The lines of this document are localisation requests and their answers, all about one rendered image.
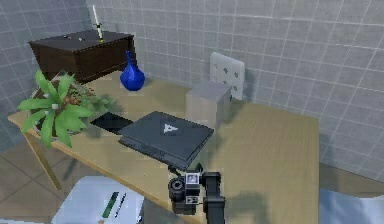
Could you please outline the black pen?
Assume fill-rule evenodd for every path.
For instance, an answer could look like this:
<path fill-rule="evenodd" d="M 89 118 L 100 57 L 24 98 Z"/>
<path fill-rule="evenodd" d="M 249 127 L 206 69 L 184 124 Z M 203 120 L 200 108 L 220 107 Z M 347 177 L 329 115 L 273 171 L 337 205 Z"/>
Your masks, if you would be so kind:
<path fill-rule="evenodd" d="M 118 208 L 117 208 L 117 210 L 116 210 L 116 212 L 115 212 L 115 216 L 114 216 L 114 218 L 117 218 L 117 217 L 118 217 L 119 212 L 120 212 L 120 210 L 121 210 L 121 208 L 122 208 L 122 206 L 123 206 L 123 203 L 124 203 L 124 201 L 125 201 L 126 196 L 127 196 L 127 193 L 124 193 L 123 196 L 122 196 L 122 198 L 121 198 L 121 200 L 120 200 L 120 204 L 119 204 L 119 206 L 118 206 Z"/>

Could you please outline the blue glass vase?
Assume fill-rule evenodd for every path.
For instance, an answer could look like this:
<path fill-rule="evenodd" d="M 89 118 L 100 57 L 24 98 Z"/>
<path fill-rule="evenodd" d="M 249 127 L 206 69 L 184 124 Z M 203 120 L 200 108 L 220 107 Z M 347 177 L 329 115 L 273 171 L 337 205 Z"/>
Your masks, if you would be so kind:
<path fill-rule="evenodd" d="M 127 65 L 120 75 L 120 82 L 122 86 L 128 91 L 139 91 L 145 83 L 145 75 L 133 63 L 132 55 L 129 51 L 126 51 Z"/>

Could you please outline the green potted house plant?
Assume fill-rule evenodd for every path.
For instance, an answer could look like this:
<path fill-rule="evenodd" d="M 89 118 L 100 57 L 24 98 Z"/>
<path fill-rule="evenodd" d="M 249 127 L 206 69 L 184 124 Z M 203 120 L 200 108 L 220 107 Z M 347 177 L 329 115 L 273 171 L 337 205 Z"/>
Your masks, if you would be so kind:
<path fill-rule="evenodd" d="M 36 95 L 23 100 L 17 109 L 28 112 L 21 132 L 35 128 L 46 147 L 54 138 L 72 147 L 70 136 L 86 129 L 88 118 L 108 112 L 114 104 L 110 97 L 97 95 L 64 71 L 49 81 L 37 70 L 35 81 Z"/>

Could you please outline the black flat tablet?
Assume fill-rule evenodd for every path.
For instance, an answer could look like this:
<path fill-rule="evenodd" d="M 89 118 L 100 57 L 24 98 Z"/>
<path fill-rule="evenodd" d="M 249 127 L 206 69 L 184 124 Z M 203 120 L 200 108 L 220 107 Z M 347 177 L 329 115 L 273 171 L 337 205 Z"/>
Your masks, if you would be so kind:
<path fill-rule="evenodd" d="M 116 135 L 119 134 L 119 131 L 121 129 L 126 126 L 129 126 L 132 123 L 132 120 L 123 118 L 119 115 L 110 112 L 106 112 L 105 114 L 101 115 L 100 117 L 94 119 L 91 122 L 92 125 L 95 125 L 101 129 L 104 129 Z"/>

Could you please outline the grey cube box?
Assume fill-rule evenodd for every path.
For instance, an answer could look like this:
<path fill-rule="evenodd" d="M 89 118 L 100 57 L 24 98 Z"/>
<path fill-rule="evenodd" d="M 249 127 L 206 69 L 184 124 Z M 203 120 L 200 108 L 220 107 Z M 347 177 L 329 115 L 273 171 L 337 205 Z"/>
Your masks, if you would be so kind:
<path fill-rule="evenodd" d="M 204 81 L 186 94 L 186 119 L 218 129 L 230 114 L 231 87 Z"/>

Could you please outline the dark grey closed laptop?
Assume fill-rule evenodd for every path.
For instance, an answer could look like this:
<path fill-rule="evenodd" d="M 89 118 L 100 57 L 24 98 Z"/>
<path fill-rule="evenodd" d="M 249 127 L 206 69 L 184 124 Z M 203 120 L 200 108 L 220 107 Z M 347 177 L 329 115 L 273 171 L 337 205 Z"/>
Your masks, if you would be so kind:
<path fill-rule="evenodd" d="M 118 133 L 122 145 L 186 171 L 214 130 L 164 112 L 153 111 Z"/>

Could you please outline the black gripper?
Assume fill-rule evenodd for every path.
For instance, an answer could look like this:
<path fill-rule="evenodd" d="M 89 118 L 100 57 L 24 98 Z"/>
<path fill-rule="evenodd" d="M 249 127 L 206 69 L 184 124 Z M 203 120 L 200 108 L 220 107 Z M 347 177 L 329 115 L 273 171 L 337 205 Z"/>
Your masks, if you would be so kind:
<path fill-rule="evenodd" d="M 186 203 L 184 177 L 176 177 L 168 183 L 169 199 L 172 202 L 172 211 L 178 215 L 194 215 L 196 206 Z"/>

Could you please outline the white dotted chair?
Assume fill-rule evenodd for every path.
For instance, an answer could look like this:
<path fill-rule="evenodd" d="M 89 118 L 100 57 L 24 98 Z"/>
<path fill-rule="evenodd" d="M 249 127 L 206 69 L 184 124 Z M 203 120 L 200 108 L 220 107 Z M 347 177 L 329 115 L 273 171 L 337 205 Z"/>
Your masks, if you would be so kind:
<path fill-rule="evenodd" d="M 231 57 L 213 52 L 210 55 L 210 80 L 230 85 L 231 94 L 238 100 L 243 99 L 245 63 Z"/>

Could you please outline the green pen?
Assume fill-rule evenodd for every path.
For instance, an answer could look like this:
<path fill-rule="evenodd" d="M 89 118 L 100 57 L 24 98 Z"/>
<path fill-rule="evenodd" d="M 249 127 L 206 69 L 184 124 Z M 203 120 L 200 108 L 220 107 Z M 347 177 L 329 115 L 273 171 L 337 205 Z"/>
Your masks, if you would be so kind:
<path fill-rule="evenodd" d="M 110 199 L 109 199 L 109 201 L 108 201 L 108 203 L 107 203 L 107 205 L 106 205 L 106 207 L 102 213 L 102 218 L 108 218 L 109 217 L 111 210 L 112 210 L 112 208 L 113 208 L 113 206 L 117 200 L 118 195 L 119 195 L 119 192 L 113 192 L 112 193 L 112 196 L 110 197 Z"/>

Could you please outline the white candle stick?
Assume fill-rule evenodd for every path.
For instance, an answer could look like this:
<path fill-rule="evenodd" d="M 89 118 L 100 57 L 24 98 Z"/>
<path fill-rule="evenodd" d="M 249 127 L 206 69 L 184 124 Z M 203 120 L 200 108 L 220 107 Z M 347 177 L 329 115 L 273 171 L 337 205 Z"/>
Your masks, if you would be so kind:
<path fill-rule="evenodd" d="M 103 42 L 104 38 L 103 38 L 102 30 L 101 30 L 101 23 L 98 20 L 98 16 L 97 16 L 97 11 L 96 11 L 95 5 L 92 5 L 92 11 L 93 11 L 94 19 L 95 19 L 95 24 L 94 25 L 96 26 L 96 29 L 97 29 L 97 32 L 98 32 L 99 41 Z"/>

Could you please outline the dark brown wooden cabinet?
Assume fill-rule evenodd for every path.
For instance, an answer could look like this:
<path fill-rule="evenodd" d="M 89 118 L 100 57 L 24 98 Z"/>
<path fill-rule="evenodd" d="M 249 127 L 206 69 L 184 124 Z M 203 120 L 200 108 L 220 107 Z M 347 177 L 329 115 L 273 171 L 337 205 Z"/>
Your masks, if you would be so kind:
<path fill-rule="evenodd" d="M 114 71 L 123 71 L 127 65 L 126 51 L 137 64 L 134 36 L 132 34 L 103 31 L 104 41 L 99 41 L 95 30 L 30 41 L 40 70 L 47 80 L 52 80 L 59 72 L 75 75 L 81 83 L 91 82 Z"/>

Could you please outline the light wooden table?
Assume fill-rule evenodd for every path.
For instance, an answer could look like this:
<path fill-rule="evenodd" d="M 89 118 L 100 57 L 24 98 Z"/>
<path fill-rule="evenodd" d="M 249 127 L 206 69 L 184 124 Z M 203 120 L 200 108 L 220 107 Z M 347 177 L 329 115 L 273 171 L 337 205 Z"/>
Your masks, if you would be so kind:
<path fill-rule="evenodd" d="M 117 72 L 88 83 L 98 94 L 116 99 L 116 113 L 136 120 L 152 111 L 185 116 L 189 89 L 168 82 L 149 81 L 139 92 L 119 87 Z M 217 129 L 191 165 L 222 175 L 227 224 L 318 224 L 318 120 L 287 111 L 232 100 L 230 119 Z M 171 173 L 167 166 L 124 147 L 119 136 L 90 125 L 71 137 L 73 148 L 54 142 L 61 154 L 110 177 L 157 205 L 172 211 L 168 198 Z M 53 166 L 59 172 L 69 157 Z M 45 222 L 64 200 L 41 172 L 5 202 L 26 202 L 25 215 Z"/>

